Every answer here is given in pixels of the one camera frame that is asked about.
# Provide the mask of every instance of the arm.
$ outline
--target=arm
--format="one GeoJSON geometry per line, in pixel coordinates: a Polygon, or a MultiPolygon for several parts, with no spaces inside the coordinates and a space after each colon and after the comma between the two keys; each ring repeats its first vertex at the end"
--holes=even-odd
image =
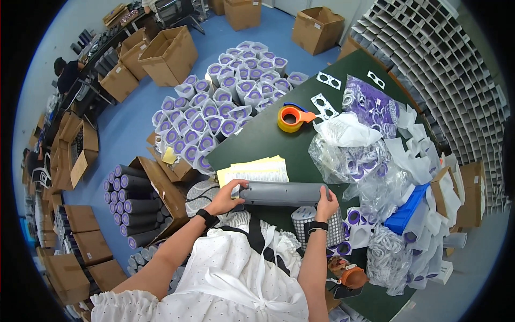
{"type": "MultiPolygon", "coordinates": [[[[232,180],[213,198],[204,209],[214,216],[226,213],[245,202],[244,199],[231,199],[231,191],[238,184],[246,186],[246,180],[232,180]]],[[[193,217],[186,225],[170,236],[159,248],[154,257],[141,271],[122,282],[112,291],[141,290],[154,294],[159,300],[166,296],[168,285],[177,267],[192,251],[193,244],[205,229],[205,220],[201,216],[193,217]]]]}
{"type": "MultiPolygon", "coordinates": [[[[330,200],[325,196],[325,187],[322,186],[320,189],[320,201],[315,215],[315,220],[318,222],[327,223],[329,218],[338,209],[338,199],[331,190],[329,190],[329,197],[330,200]]],[[[326,240],[327,233],[325,230],[317,229],[310,234],[297,279],[306,295],[310,322],[329,321],[325,305],[325,279],[327,277],[326,240]]]]}

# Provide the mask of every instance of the orange tape dispenser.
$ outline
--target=orange tape dispenser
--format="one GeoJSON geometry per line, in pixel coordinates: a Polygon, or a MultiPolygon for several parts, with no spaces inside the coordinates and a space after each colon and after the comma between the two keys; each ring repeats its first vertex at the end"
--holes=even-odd
{"type": "Polygon", "coordinates": [[[313,112],[308,112],[295,103],[284,103],[277,114],[277,125],[287,133],[297,132],[304,122],[316,119],[313,112]]]}

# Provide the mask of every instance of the woman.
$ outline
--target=woman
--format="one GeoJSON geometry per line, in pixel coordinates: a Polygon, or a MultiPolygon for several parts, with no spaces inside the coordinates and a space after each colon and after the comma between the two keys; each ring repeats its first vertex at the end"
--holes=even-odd
{"type": "Polygon", "coordinates": [[[59,76],[59,79],[57,80],[57,88],[61,95],[68,94],[73,83],[75,83],[77,78],[79,78],[80,71],[83,68],[84,64],[77,60],[66,63],[61,57],[56,59],[54,62],[54,73],[56,76],[59,76]]]}
{"type": "MultiPolygon", "coordinates": [[[[91,297],[93,321],[329,321],[325,305],[326,231],[310,230],[302,260],[292,233],[246,211],[225,215],[244,202],[232,180],[213,201],[159,248],[143,269],[111,292],[91,297]],[[207,226],[206,237],[200,237],[207,226]],[[175,293],[166,295],[174,271],[191,252],[175,293]]],[[[315,220],[337,211],[332,191],[320,190],[315,220]]]]}

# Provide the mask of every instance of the ruffled sleeve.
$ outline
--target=ruffled sleeve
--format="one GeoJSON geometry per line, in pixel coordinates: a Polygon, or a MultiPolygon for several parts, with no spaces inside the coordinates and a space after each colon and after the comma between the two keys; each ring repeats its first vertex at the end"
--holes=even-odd
{"type": "Polygon", "coordinates": [[[94,308],[93,322],[138,321],[148,322],[156,310],[159,300],[147,291],[104,292],[91,297],[94,308]]]}

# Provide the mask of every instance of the hand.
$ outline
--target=hand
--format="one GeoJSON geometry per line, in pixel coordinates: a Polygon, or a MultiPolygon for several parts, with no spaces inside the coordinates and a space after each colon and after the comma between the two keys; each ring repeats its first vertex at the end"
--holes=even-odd
{"type": "Polygon", "coordinates": [[[320,201],[318,201],[317,206],[317,214],[315,215],[315,220],[322,223],[327,223],[329,218],[338,210],[338,198],[336,195],[329,189],[329,199],[327,199],[325,193],[325,186],[320,188],[320,201]]]}
{"type": "Polygon", "coordinates": [[[231,191],[238,185],[241,184],[244,188],[247,187],[249,182],[247,180],[232,179],[229,183],[224,185],[220,191],[213,198],[213,201],[204,208],[207,212],[213,216],[218,216],[229,212],[237,205],[243,204],[245,199],[231,199],[231,191]]]}

